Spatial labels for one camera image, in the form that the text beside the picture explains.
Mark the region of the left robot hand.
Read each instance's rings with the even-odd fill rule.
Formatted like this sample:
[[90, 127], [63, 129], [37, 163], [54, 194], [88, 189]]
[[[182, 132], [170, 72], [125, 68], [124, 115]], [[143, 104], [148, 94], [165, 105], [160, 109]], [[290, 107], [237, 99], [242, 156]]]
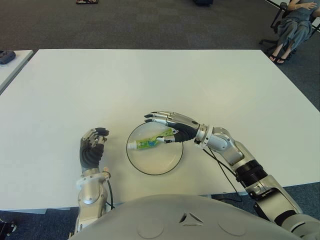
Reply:
[[91, 128], [82, 136], [79, 147], [79, 161], [82, 173], [99, 167], [108, 135], [109, 131], [106, 128], [96, 127]]

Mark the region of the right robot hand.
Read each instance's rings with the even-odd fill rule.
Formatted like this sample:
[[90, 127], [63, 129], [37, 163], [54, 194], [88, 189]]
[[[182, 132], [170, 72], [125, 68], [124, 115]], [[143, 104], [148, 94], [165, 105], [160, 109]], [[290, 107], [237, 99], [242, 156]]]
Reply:
[[173, 135], [159, 135], [156, 139], [165, 144], [181, 143], [196, 137], [200, 124], [193, 118], [177, 112], [153, 111], [144, 115], [146, 123], [154, 122], [175, 130]]

